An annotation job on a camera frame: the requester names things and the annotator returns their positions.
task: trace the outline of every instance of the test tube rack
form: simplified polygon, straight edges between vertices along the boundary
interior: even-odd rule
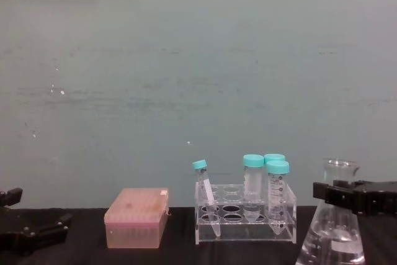
[[[204,241],[285,241],[297,242],[297,200],[291,188],[287,186],[287,211],[285,229],[277,235],[269,226],[267,218],[267,188],[262,188],[261,200],[250,202],[243,198],[244,186],[242,184],[212,184],[212,191],[217,204],[221,236],[216,237],[212,225],[208,220],[205,209],[205,199],[195,185],[195,242],[196,245]],[[250,222],[244,216],[245,206],[256,204],[259,216]]]

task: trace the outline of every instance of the black table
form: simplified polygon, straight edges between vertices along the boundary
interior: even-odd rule
[[[21,210],[35,223],[55,220],[65,212],[73,223],[65,244],[51,246],[27,257],[0,253],[0,265],[101,265],[186,264],[294,265],[315,207],[298,207],[297,244],[271,242],[222,242],[195,245],[194,209],[171,208],[159,249],[107,249],[106,209]],[[361,218],[360,229],[367,265],[397,264],[397,217]]]

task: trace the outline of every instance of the box lid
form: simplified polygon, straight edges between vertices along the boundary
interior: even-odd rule
[[[168,188],[123,189],[105,213],[105,224],[157,223],[168,212]]]

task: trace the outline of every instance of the teal screw cap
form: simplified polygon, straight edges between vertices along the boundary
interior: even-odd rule
[[[207,163],[205,162],[205,159],[202,159],[201,161],[195,161],[192,165],[193,165],[193,169],[195,170],[207,167]]]
[[[285,161],[285,155],[280,155],[278,153],[269,153],[267,155],[264,155],[265,158],[265,164],[269,161]]]
[[[262,155],[244,155],[243,165],[250,168],[260,168],[265,165],[265,159]]]
[[[267,172],[271,174],[287,174],[290,172],[288,161],[269,161],[266,166]]]

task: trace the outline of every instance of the glass flask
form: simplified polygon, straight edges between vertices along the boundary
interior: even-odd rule
[[[324,180],[350,185],[359,167],[351,161],[327,159]],[[295,265],[365,265],[357,216],[321,200]]]

